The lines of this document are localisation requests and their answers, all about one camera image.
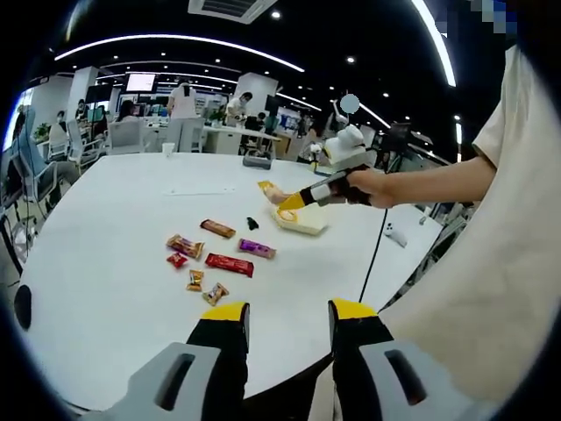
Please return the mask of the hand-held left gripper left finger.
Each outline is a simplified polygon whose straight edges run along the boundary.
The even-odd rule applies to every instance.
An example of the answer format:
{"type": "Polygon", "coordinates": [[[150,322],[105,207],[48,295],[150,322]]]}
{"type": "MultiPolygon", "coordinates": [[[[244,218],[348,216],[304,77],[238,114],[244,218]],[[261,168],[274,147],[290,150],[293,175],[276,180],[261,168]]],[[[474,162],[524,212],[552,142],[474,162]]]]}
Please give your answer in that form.
{"type": "Polygon", "coordinates": [[[206,311],[185,343],[159,352],[104,415],[238,415],[248,379],[250,304],[206,311]]]}

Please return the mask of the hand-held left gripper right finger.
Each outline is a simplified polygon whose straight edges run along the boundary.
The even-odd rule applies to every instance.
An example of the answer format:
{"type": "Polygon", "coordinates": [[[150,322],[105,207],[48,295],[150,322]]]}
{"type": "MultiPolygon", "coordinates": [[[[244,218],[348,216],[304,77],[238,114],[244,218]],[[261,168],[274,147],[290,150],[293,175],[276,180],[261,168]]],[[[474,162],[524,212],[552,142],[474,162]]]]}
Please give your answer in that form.
{"type": "Polygon", "coordinates": [[[371,307],[328,302],[333,379],[344,420],[476,420],[475,402],[418,346],[395,340],[371,307]]]}

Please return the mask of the person's right hand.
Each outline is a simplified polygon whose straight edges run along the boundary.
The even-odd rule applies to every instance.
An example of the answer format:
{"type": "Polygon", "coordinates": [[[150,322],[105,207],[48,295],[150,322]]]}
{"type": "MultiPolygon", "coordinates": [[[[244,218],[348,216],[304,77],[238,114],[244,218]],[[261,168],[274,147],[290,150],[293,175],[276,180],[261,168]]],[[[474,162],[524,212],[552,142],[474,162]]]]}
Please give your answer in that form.
{"type": "Polygon", "coordinates": [[[347,175],[352,188],[357,188],[368,196],[369,204],[377,209],[391,209],[397,204],[385,174],[372,169],[354,171],[347,175]]]}

